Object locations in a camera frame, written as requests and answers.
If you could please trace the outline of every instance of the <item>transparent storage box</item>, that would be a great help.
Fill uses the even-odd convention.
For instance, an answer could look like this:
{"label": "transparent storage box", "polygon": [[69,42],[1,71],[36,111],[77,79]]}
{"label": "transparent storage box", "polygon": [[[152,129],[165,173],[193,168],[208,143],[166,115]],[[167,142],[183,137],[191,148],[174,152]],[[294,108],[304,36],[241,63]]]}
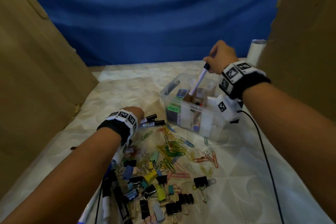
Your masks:
{"label": "transparent storage box", "polygon": [[160,91],[167,122],[217,141],[226,124],[215,104],[215,97],[222,94],[218,81],[204,78],[193,103],[182,100],[197,79],[197,75],[182,73]]}

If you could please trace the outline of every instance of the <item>black cable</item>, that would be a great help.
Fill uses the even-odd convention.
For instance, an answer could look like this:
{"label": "black cable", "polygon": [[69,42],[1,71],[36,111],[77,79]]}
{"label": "black cable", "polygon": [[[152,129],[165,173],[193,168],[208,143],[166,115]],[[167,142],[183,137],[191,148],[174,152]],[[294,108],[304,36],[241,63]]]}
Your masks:
{"label": "black cable", "polygon": [[251,117],[251,115],[249,115],[247,112],[245,112],[243,110],[240,110],[238,112],[243,112],[244,114],[246,114],[247,116],[249,116],[250,119],[253,121],[253,124],[255,125],[255,128],[257,129],[259,140],[260,140],[260,144],[261,144],[261,147],[262,147],[262,151],[264,152],[266,163],[267,163],[267,167],[268,167],[268,171],[269,171],[269,174],[271,176],[271,180],[272,180],[272,184],[273,184],[273,189],[274,189],[274,193],[275,193],[275,198],[276,198],[276,203],[278,204],[279,214],[280,214],[280,218],[281,218],[281,223],[284,224],[284,218],[282,217],[282,212],[281,212],[281,207],[280,207],[280,203],[279,203],[277,188],[275,187],[275,182],[274,182],[274,178],[273,178],[273,175],[272,175],[271,166],[270,166],[270,163],[268,162],[268,158],[267,158],[267,155],[266,155],[266,151],[265,151],[265,148],[264,148],[263,141],[261,139],[259,128],[258,128],[257,124],[255,123],[254,119]]}
{"label": "black cable", "polygon": [[102,196],[102,191],[103,191],[103,182],[101,183],[101,186],[100,186],[99,197],[98,197],[98,205],[97,205],[97,211],[96,211],[96,219],[94,221],[94,224],[97,224],[98,212],[99,212],[99,203],[100,203],[100,197]]}

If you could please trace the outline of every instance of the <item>pile of paper clips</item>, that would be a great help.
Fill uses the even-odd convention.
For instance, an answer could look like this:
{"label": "pile of paper clips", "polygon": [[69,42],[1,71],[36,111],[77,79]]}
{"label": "pile of paper clips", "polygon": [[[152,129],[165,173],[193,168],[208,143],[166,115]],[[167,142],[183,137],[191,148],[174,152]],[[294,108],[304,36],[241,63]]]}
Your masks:
{"label": "pile of paper clips", "polygon": [[[157,132],[160,132],[164,137],[165,143],[157,145],[154,152],[146,152],[141,151],[141,148],[134,144],[145,140],[153,131],[136,139],[126,150],[123,167],[119,170],[118,176],[122,176],[124,180],[128,181],[128,192],[124,198],[126,199],[125,210],[129,214],[125,215],[125,219],[122,216],[123,220],[128,223],[138,217],[137,199],[140,196],[143,197],[142,200],[139,200],[142,223],[160,222],[165,219],[165,214],[167,214],[172,216],[172,222],[176,224],[179,222],[180,212],[189,215],[189,206],[194,204],[192,193],[183,194],[179,186],[169,182],[171,178],[187,180],[191,178],[190,173],[192,176],[197,173],[190,163],[181,165],[178,162],[180,157],[186,156],[193,163],[210,162],[214,164],[215,168],[218,168],[216,154],[211,147],[209,150],[203,151],[201,157],[195,158],[195,145],[178,136],[168,124],[159,128]],[[136,160],[138,154],[142,156],[140,161]],[[210,199],[206,187],[216,183],[216,180],[212,178],[214,168],[211,167],[207,171],[204,166],[200,165],[199,167],[204,176],[194,178],[192,188],[193,190],[199,189],[203,202],[208,203]],[[150,197],[157,197],[157,201],[152,204],[153,214],[149,211],[148,199]]]}

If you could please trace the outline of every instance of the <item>cardboard panel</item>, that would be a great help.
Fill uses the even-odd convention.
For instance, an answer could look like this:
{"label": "cardboard panel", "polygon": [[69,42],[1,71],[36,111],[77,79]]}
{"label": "cardboard panel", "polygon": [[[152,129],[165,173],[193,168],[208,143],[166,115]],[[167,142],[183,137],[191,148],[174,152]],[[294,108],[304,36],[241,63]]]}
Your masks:
{"label": "cardboard panel", "polygon": [[281,0],[258,67],[336,121],[336,0]]}
{"label": "cardboard panel", "polygon": [[0,198],[96,86],[36,0],[0,0]]}

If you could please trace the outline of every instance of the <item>person's left hand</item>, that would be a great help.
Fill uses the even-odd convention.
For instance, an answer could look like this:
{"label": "person's left hand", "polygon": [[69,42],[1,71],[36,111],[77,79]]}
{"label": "person's left hand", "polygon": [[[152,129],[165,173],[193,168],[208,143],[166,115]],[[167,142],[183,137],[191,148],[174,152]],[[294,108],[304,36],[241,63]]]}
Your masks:
{"label": "person's left hand", "polygon": [[129,112],[132,112],[138,118],[138,124],[140,124],[140,120],[142,120],[145,117],[145,113],[143,112],[143,110],[140,107],[128,106],[128,107],[124,107],[122,109],[124,109],[126,111],[129,111]]}

